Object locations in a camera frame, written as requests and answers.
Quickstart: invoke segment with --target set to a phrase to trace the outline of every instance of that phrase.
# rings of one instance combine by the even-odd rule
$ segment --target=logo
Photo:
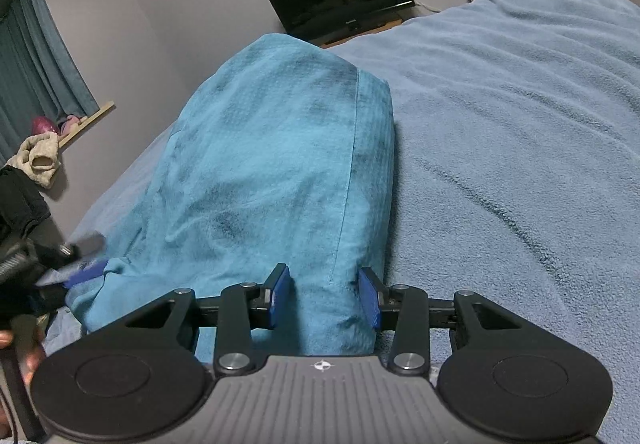
[[[324,372],[325,370],[328,370],[332,366],[335,366],[335,365],[331,364],[331,363],[329,363],[329,362],[327,362],[325,360],[318,361],[317,363],[314,363],[314,368],[316,370],[320,370],[321,372]]]

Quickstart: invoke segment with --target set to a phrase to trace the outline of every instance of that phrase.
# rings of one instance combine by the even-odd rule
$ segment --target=pink object
[[[44,134],[45,132],[55,132],[60,135],[56,123],[47,117],[38,116],[31,121],[31,135]]]
[[[80,124],[80,119],[76,116],[66,116],[65,124],[62,125],[62,137],[70,134],[73,131],[73,125]]]

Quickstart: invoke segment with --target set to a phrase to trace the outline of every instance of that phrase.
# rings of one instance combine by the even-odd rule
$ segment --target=beige cloth
[[[27,137],[20,145],[18,153],[6,163],[8,166],[21,169],[36,184],[49,189],[53,175],[60,166],[58,134],[45,132]]]

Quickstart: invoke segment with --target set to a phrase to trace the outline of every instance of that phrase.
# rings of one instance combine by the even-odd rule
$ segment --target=tv stand
[[[400,25],[402,23],[402,20],[398,19],[398,20],[393,20],[393,21],[387,21],[385,24],[380,25],[376,28],[373,29],[369,29],[369,30],[365,30],[363,32],[359,32],[357,34],[353,34],[352,36],[347,36],[347,37],[343,37],[340,38],[339,40],[334,40],[330,43],[323,43],[320,47],[323,49],[327,49],[329,47],[335,47],[336,45],[340,45],[341,43],[345,43],[347,41],[349,41],[351,38],[355,38],[357,36],[364,36],[365,34],[373,34],[375,32],[382,32],[383,30],[388,30],[392,27],[395,27],[396,25]]]

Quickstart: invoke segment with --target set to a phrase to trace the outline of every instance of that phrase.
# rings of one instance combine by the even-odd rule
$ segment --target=clothing pile
[[[50,188],[59,166],[58,135],[45,132],[25,139],[0,169],[0,242],[11,232],[24,238],[49,218],[36,184]]]
[[[20,145],[18,153],[6,163],[8,166],[21,169],[39,186],[51,188],[53,175],[60,166],[58,134],[44,132],[27,137]]]
[[[50,217],[49,207],[36,185],[20,169],[0,169],[0,242],[11,232],[27,236]]]

